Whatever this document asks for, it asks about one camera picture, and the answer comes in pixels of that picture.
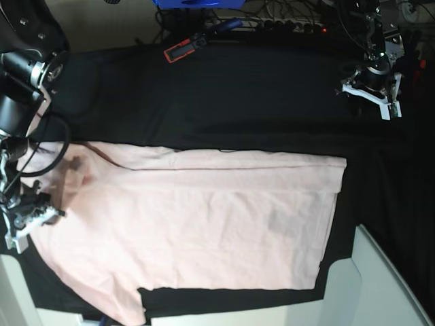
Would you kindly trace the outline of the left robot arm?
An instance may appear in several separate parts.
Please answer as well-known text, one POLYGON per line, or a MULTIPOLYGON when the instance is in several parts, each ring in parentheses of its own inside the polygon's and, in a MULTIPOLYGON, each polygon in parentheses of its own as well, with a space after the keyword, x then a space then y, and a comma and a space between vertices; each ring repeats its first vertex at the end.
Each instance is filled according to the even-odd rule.
POLYGON ((403 75, 396 64, 405 50, 397 2, 337 1, 336 10, 344 32, 364 55, 341 80, 341 92, 377 105, 383 120, 401 117, 398 97, 403 75))

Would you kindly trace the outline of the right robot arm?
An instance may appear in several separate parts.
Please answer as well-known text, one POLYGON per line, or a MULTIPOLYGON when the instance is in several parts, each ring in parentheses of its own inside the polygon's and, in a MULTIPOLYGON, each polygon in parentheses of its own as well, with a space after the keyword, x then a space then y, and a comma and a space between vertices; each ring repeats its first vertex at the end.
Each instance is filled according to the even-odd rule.
POLYGON ((39 185, 24 186, 18 160, 50 108, 69 43, 45 1, 1 2, 1 216, 10 238, 26 236, 33 221, 59 214, 39 185))

